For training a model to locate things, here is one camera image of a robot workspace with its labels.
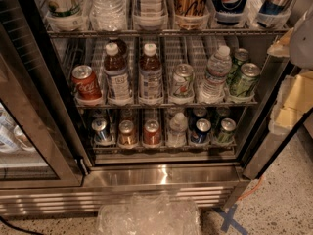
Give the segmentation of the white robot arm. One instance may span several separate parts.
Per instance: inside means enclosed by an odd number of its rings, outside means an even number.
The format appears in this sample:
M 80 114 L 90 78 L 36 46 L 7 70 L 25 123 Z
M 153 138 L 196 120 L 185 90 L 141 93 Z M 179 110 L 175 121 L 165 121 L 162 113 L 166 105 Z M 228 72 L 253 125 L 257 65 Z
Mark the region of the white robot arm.
M 285 135 L 313 108 L 313 6 L 269 47 L 267 53 L 289 58 L 293 65 L 302 69 L 296 76 L 285 77 L 270 115 L 269 131 Z

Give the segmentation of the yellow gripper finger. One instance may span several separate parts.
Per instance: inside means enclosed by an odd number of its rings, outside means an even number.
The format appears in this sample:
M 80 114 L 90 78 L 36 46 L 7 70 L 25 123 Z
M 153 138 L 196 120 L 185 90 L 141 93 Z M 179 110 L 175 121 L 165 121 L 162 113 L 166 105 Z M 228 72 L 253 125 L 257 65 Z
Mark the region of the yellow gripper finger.
M 279 58 L 288 58 L 290 56 L 289 48 L 292 34 L 293 28 L 286 32 L 279 40 L 275 41 L 267 49 L 267 54 Z
M 287 75 L 281 83 L 277 102 L 270 115 L 270 132 L 276 135 L 288 133 L 312 108 L 313 71 Z

